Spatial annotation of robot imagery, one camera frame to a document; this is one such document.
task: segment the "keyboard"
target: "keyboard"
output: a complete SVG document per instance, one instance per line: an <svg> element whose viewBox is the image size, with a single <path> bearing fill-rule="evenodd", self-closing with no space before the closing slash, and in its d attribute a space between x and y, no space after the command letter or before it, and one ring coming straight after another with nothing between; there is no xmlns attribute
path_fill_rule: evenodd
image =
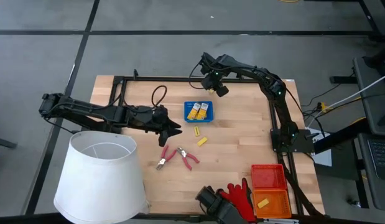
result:
<svg viewBox="0 0 385 224"><path fill-rule="evenodd" d="M385 139L368 140L374 168L379 178L385 180Z"/></svg>

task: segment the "small yellow block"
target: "small yellow block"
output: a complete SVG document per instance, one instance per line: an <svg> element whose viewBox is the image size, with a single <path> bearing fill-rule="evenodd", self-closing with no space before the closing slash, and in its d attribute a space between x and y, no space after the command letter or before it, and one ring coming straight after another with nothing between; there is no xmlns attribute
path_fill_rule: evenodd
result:
<svg viewBox="0 0 385 224"><path fill-rule="evenodd" d="M193 130L195 132L195 137L198 137L200 135L198 126L193 127Z"/></svg>
<svg viewBox="0 0 385 224"><path fill-rule="evenodd" d="M260 203L257 203L257 206L259 208L262 208L262 207L266 206L268 203L269 203L268 199L264 199Z"/></svg>
<svg viewBox="0 0 385 224"><path fill-rule="evenodd" d="M198 141L198 146L203 145L203 143L205 143L206 141L207 141L207 138L206 138L206 137L203 137L203 139L201 139L201 140Z"/></svg>

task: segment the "orange basket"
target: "orange basket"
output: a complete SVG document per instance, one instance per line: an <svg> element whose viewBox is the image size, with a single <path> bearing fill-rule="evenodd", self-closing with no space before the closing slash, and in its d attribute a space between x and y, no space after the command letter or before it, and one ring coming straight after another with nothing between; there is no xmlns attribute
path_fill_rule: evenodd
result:
<svg viewBox="0 0 385 224"><path fill-rule="evenodd" d="M258 203L267 199L268 204L259 208ZM258 218L290 218L289 198L286 190L254 190L253 207Z"/></svg>
<svg viewBox="0 0 385 224"><path fill-rule="evenodd" d="M254 189L286 190L284 167L282 165L252 165L251 175Z"/></svg>

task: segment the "gray floor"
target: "gray floor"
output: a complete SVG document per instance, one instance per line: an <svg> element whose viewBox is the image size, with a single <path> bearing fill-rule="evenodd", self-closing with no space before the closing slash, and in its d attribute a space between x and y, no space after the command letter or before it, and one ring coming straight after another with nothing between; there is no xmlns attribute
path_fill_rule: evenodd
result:
<svg viewBox="0 0 385 224"><path fill-rule="evenodd" d="M92 5L92 0L0 1L0 29L84 29ZM357 3L101 0L93 29L369 30L370 26ZM18 143L14 150L0 147L0 216L22 212L51 128L37 112L41 96L64 91L80 40L77 35L0 35L0 137ZM91 36L72 97L88 101L95 76L130 75L134 68L141 75L186 76L206 51L230 54L281 78L295 79L300 101L307 103L332 87L329 76L350 75L353 57L377 49L365 37ZM318 100L333 103L357 89L356 85L339 87ZM325 130L337 131L362 115L361 103L355 103L321 121ZM64 126L78 128L68 122ZM52 200L69 137L60 132L37 213L55 211ZM328 215L385 223L385 212L345 203L347 195L356 196L354 182L323 176L318 181Z"/></svg>

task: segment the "plastic basket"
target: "plastic basket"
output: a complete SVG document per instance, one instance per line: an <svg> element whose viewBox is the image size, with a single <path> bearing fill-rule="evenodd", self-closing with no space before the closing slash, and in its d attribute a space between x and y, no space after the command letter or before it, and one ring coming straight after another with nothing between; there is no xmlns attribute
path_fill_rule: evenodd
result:
<svg viewBox="0 0 385 224"><path fill-rule="evenodd" d="M203 119L203 120L189 120L187 117L188 117L188 114L190 113L190 111L192 110L193 108L193 105L195 103L206 103L209 105L207 111L206 111L206 119ZM188 123L208 123L210 121L213 121L214 120L214 108L213 108L213 102L211 101L185 101L184 102L184 120Z"/></svg>
<svg viewBox="0 0 385 224"><path fill-rule="evenodd" d="M269 203L259 208L257 204L265 199ZM290 218L292 216L286 190L255 190L253 200L253 207L258 218Z"/></svg>
<svg viewBox="0 0 385 224"><path fill-rule="evenodd" d="M254 189L286 190L286 180L282 165L252 165L252 183Z"/></svg>

